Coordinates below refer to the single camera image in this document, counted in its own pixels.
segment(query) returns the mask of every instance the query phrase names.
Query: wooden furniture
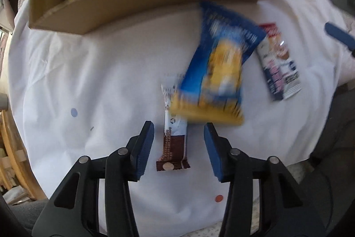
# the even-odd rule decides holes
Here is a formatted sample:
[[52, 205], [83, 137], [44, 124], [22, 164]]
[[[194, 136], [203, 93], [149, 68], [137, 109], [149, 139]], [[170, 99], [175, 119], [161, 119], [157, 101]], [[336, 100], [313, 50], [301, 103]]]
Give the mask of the wooden furniture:
[[12, 184], [8, 178], [8, 173], [2, 162], [0, 162], [0, 184], [3, 185], [7, 190], [12, 188]]
[[[11, 109], [9, 108], [8, 111], [1, 112], [2, 124], [0, 125], [0, 132], [8, 155], [8, 161], [10, 161], [17, 180], [27, 190], [30, 198], [43, 200], [46, 198], [46, 195], [32, 173], [30, 163], [27, 159], [27, 152], [12, 117]], [[0, 162], [0, 177], [5, 183], [6, 179], [2, 176], [2, 169], [5, 170], [4, 162]]]

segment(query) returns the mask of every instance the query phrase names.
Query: gray fabric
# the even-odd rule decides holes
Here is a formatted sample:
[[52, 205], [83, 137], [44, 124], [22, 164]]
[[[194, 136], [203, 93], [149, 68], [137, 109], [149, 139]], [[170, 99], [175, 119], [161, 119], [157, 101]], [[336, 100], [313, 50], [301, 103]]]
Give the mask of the gray fabric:
[[301, 187], [329, 233], [355, 199], [355, 90], [334, 97], [314, 152], [315, 170]]
[[32, 234], [32, 229], [48, 200], [34, 201], [10, 206], [11, 211], [25, 229]]
[[335, 144], [340, 139], [344, 140], [341, 134], [352, 121], [355, 121], [355, 90], [333, 98], [328, 119], [311, 157], [321, 160], [329, 155]]

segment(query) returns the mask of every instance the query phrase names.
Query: table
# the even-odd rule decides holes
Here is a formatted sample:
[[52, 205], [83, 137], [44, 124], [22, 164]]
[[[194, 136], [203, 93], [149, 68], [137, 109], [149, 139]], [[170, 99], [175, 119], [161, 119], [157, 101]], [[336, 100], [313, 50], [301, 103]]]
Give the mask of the table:
[[[258, 23], [277, 23], [298, 66], [302, 90], [272, 102], [253, 54], [243, 65], [245, 124], [217, 126], [219, 135], [252, 157], [277, 155], [286, 165], [306, 159], [323, 129], [341, 62], [349, 55], [323, 31], [326, 22], [345, 27], [340, 13], [327, 0], [226, 5]], [[213, 176], [203, 124], [189, 125], [190, 169], [155, 168], [164, 127], [161, 77], [186, 70], [199, 41], [198, 6], [158, 9], [85, 36], [29, 30], [28, 11], [26, 0], [9, 52], [10, 102], [48, 197], [81, 155], [109, 155], [151, 120], [156, 134], [146, 173], [130, 184], [138, 230], [143, 236], [180, 236], [221, 220], [228, 184]], [[215, 202], [218, 195], [222, 202]], [[100, 193], [99, 204], [103, 198]], [[100, 205], [103, 230], [104, 218]]]

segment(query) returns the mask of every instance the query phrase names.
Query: yellow snack package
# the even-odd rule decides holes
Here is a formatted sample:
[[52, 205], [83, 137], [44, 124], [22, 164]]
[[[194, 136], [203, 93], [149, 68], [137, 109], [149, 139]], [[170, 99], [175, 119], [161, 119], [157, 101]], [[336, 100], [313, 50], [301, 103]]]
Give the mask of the yellow snack package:
[[189, 121], [241, 125], [241, 68], [266, 37], [245, 17], [202, 1], [201, 41], [178, 90], [171, 113]]

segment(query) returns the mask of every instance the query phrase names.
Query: metal screw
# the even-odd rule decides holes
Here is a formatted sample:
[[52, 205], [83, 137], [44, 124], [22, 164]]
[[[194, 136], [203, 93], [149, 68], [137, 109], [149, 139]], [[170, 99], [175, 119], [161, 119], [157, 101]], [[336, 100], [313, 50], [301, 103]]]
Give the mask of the metal screw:
[[125, 155], [127, 153], [128, 153], [128, 150], [125, 147], [118, 149], [118, 155]]
[[233, 156], [238, 156], [240, 154], [240, 150], [236, 148], [230, 149], [230, 154]]
[[81, 163], [81, 164], [85, 164], [87, 161], [89, 161], [89, 157], [88, 156], [81, 156], [79, 158], [79, 163]]
[[280, 162], [279, 158], [278, 157], [275, 157], [275, 156], [272, 156], [270, 157], [270, 162], [273, 163], [273, 164], [278, 164], [278, 162]]

